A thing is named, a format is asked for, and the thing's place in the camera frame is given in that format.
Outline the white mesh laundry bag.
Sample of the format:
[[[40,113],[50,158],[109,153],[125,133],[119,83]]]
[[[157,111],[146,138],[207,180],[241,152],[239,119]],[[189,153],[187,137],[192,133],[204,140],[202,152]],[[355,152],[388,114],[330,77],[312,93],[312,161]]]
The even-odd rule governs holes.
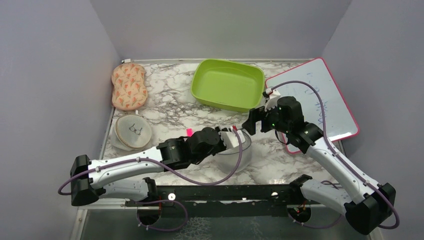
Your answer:
[[[238,133],[242,133],[244,136],[244,142],[242,143],[242,158],[239,163],[237,170],[240,172],[245,169],[252,161],[252,140],[249,134],[244,130],[239,130]],[[236,166],[239,158],[239,147],[228,149],[226,151],[217,153],[213,160],[217,167],[225,174],[229,174]]]

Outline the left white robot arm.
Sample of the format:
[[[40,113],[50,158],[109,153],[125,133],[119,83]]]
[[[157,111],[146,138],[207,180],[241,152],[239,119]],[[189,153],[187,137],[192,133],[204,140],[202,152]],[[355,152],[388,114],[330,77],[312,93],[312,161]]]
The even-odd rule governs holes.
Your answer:
[[[70,196],[74,207],[102,198],[129,199],[152,205],[157,200],[155,181],[130,177],[161,172],[175,173],[198,165],[208,156],[237,149],[244,141],[235,129],[205,127],[191,136],[170,138],[147,150],[118,158],[94,160],[77,156],[70,170]]]

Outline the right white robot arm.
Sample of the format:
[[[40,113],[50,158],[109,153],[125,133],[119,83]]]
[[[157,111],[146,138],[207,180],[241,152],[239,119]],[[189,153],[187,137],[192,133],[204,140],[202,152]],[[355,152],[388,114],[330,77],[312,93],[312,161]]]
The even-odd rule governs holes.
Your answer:
[[[300,204],[307,199],[321,203],[344,215],[350,226],[363,235],[382,227],[395,213],[395,188],[389,183],[380,184],[361,171],[325,137],[321,128],[305,121],[301,103],[295,97],[281,97],[270,108],[252,108],[242,127],[252,136],[257,122],[261,123],[262,133],[284,133],[289,144],[318,162],[343,188],[336,190],[303,175],[290,183],[288,196],[292,202]]]

